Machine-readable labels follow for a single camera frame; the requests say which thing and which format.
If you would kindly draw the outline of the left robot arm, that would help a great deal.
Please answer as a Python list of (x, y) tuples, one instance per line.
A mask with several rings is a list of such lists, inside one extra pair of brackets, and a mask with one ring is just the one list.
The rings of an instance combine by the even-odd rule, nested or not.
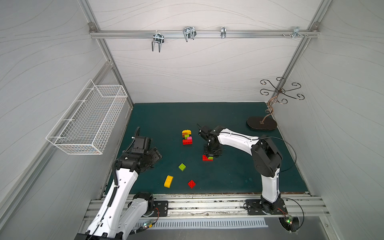
[(136, 129), (132, 139), (113, 163), (113, 184), (102, 206), (86, 232), (76, 235), (77, 240), (126, 240), (129, 235), (141, 233), (157, 222), (150, 220), (136, 228), (140, 218), (160, 217), (161, 210), (156, 207), (153, 194), (137, 193), (130, 203), (126, 202), (139, 174), (162, 159), (158, 149), (150, 147), (151, 139), (140, 136), (140, 128)]

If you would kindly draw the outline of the red small lego brick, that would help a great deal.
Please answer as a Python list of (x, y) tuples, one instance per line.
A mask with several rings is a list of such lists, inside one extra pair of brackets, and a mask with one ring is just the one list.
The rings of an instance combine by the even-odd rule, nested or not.
[(191, 181), (188, 182), (188, 186), (189, 186), (191, 189), (193, 189), (193, 188), (196, 186), (196, 183), (195, 183), (193, 180), (191, 180)]

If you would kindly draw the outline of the metal clip hook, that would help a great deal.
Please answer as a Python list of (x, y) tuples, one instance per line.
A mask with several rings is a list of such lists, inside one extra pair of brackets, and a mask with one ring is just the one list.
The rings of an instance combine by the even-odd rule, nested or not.
[(165, 36), (160, 34), (160, 33), (156, 33), (153, 35), (153, 40), (152, 40), (152, 51), (155, 50), (155, 46), (157, 45), (158, 46), (158, 51), (159, 53), (161, 52), (161, 48), (162, 48), (162, 44), (164, 43), (165, 41)]
[(306, 33), (302, 33), (300, 28), (299, 27), (296, 27), (295, 29), (293, 29), (292, 33), (288, 34), (288, 35), (285, 35), (285, 34), (282, 34), (282, 36), (284, 38), (291, 38), (291, 39), (295, 39), (295, 38), (308, 38), (309, 35), (306, 34)]
[(221, 39), (225, 39), (227, 35), (226, 27), (221, 27)]
[(196, 35), (197, 35), (196, 28), (195, 27), (184, 28), (183, 29), (183, 35), (184, 35), (186, 42), (188, 42), (189, 40), (194, 40)]

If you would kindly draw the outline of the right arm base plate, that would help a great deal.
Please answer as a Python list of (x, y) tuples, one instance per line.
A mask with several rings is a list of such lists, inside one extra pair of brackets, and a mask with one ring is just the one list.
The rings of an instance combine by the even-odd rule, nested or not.
[(250, 199), (245, 201), (243, 208), (247, 211), (247, 214), (251, 216), (288, 214), (283, 199), (277, 199), (274, 203), (270, 203), (264, 199)]

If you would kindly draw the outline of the yellow lego brick left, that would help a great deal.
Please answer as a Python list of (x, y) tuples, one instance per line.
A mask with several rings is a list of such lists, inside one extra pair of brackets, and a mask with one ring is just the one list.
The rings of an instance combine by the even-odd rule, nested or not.
[(171, 184), (172, 184), (172, 182), (173, 182), (173, 179), (174, 179), (173, 176), (167, 176), (167, 177), (166, 177), (166, 180), (165, 180), (165, 182), (164, 182), (164, 187), (169, 189), (169, 188), (171, 187)]

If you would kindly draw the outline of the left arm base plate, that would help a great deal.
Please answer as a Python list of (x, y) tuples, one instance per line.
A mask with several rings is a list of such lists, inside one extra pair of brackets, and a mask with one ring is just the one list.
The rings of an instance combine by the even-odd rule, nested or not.
[(154, 207), (152, 214), (150, 217), (167, 217), (168, 216), (168, 207), (169, 207), (169, 202), (168, 201), (154, 201)]

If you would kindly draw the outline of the red long lego brick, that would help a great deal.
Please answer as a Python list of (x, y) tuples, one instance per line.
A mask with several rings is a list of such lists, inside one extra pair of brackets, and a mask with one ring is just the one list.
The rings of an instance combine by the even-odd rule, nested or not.
[(212, 162), (213, 160), (210, 161), (210, 160), (208, 160), (208, 157), (206, 155), (203, 155), (203, 161), (204, 162)]

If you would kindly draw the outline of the yellow curved lego brick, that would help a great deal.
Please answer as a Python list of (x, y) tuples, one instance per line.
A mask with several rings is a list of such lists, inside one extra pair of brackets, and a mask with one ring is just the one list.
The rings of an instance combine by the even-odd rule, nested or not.
[(184, 131), (182, 131), (182, 134), (191, 134), (192, 133), (192, 131), (191, 130), (184, 130)]

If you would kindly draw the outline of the left metal clip hook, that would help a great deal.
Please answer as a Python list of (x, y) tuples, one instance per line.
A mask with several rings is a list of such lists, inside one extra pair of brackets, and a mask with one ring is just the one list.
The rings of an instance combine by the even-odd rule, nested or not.
[(165, 41), (165, 36), (160, 34), (160, 33), (156, 33), (153, 35), (153, 40), (152, 40), (152, 51), (155, 50), (155, 46), (157, 45), (158, 46), (158, 51), (159, 53), (161, 52), (161, 48), (162, 48), (162, 44), (164, 43)]

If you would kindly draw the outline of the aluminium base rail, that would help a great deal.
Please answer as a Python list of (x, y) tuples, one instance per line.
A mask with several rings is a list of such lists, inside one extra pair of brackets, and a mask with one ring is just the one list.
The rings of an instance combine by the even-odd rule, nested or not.
[[(246, 200), (256, 204), (260, 195), (253, 194), (155, 194), (155, 201), (168, 202), (167, 219), (250, 218)], [(294, 217), (330, 216), (322, 197), (309, 193), (283, 193), (283, 210)]]

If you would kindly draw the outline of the right metal clip hook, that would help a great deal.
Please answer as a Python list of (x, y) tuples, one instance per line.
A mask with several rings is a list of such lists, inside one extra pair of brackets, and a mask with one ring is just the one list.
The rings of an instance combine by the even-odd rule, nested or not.
[(291, 39), (295, 39), (295, 38), (308, 38), (309, 35), (306, 34), (306, 33), (302, 33), (300, 28), (299, 27), (296, 27), (295, 29), (293, 29), (292, 33), (288, 34), (288, 35), (285, 35), (285, 34), (282, 34), (282, 36), (284, 38), (291, 38)]

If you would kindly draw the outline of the black metal hook stand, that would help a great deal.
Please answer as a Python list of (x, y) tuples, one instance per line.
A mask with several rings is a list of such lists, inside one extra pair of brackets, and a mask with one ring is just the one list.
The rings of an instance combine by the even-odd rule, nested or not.
[(282, 87), (275, 87), (274, 84), (267, 79), (260, 80), (260, 83), (264, 86), (269, 84), (273, 88), (273, 89), (263, 88), (260, 90), (260, 94), (263, 96), (269, 96), (270, 93), (273, 93), (273, 97), (271, 97), (267, 101), (266, 115), (264, 117), (249, 117), (246, 123), (248, 127), (252, 130), (272, 131), (272, 130), (275, 130), (278, 126), (277, 122), (272, 117), (272, 115), (274, 114), (273, 105), (276, 103), (285, 105), (288, 103), (287, 98), (302, 101), (305, 99), (305, 96), (301, 93), (296, 94), (295, 97), (288, 95), (288, 92), (298, 90), (302, 87), (302, 85), (297, 82), (291, 83), (291, 86), (293, 87), (293, 89), (289, 89), (289, 90), (285, 90)]

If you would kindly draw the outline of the horizontal aluminium rail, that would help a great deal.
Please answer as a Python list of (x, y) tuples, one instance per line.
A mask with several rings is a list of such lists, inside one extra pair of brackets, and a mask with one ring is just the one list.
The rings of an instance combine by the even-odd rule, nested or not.
[[(288, 35), (293, 30), (229, 30), (225, 39), (260, 39), (260, 38), (284, 38), (282, 34)], [(219, 30), (196, 30), (195, 39), (221, 39), (221, 29)], [(309, 38), (317, 38), (319, 31), (301, 30), (308, 34)], [(184, 39), (182, 30), (163, 30), (163, 31), (97, 31), (90, 33), (93, 39), (153, 39), (153, 35), (160, 33), (165, 39)]]

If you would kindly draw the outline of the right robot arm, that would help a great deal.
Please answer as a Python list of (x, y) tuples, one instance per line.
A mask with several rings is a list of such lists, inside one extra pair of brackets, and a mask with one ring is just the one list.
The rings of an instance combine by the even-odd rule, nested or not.
[(272, 215), (282, 202), (279, 177), (283, 156), (271, 137), (252, 137), (218, 126), (214, 129), (199, 126), (199, 136), (206, 144), (204, 156), (218, 158), (222, 146), (230, 146), (249, 154), (262, 179), (262, 196), (258, 206), (264, 214)]

